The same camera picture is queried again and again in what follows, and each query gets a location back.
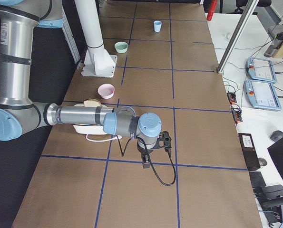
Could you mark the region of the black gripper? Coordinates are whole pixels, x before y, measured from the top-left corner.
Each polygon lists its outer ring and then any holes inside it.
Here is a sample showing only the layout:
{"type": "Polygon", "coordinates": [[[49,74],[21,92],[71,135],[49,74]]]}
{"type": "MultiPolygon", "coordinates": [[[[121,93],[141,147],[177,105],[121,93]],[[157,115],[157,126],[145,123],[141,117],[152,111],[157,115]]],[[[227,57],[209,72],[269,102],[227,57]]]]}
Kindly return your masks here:
{"type": "Polygon", "coordinates": [[[137,139],[137,149],[141,153],[143,162],[143,168],[148,169],[150,167],[150,153],[152,149],[148,149],[143,139],[137,139]]]}

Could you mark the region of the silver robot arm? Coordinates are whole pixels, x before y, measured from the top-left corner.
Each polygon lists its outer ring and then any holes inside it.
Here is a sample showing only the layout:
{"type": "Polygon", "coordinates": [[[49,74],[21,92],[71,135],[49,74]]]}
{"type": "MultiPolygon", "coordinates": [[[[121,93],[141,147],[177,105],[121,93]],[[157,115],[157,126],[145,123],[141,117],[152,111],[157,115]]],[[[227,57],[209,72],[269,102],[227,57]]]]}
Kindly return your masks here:
{"type": "Polygon", "coordinates": [[[137,116],[131,107],[60,106],[32,102],[29,76],[33,30],[63,25],[59,0],[0,0],[0,141],[9,141],[46,125],[101,125],[105,133],[137,139],[144,168],[162,140],[157,114],[137,116]]]}

